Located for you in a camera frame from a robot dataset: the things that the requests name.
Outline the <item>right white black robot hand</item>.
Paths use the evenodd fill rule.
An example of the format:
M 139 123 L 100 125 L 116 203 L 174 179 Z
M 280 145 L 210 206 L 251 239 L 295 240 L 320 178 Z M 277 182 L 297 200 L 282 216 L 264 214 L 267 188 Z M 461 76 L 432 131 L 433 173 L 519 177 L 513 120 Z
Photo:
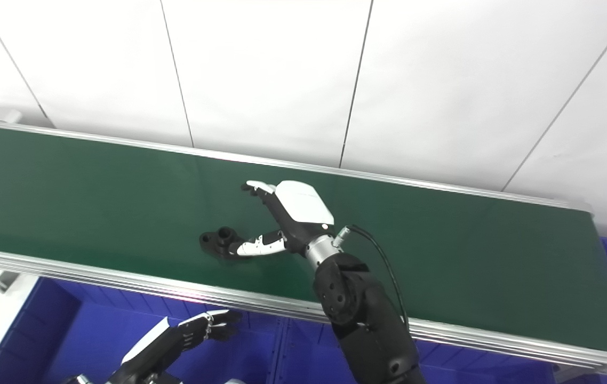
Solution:
M 330 237 L 334 217 L 313 186 L 294 180 L 278 185 L 248 180 L 241 190 L 258 197 L 277 229 L 229 246 L 230 255 L 255 257 L 288 251 L 306 257 L 321 237 Z

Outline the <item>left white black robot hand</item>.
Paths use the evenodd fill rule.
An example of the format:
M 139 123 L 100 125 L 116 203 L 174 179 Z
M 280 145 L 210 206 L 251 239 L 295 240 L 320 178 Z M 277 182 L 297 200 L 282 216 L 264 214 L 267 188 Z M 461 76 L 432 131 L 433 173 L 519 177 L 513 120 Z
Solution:
M 206 340 L 226 342 L 237 333 L 243 314 L 221 309 L 201 312 L 170 325 L 164 317 L 133 345 L 107 383 L 182 383 L 167 370 L 182 353 Z

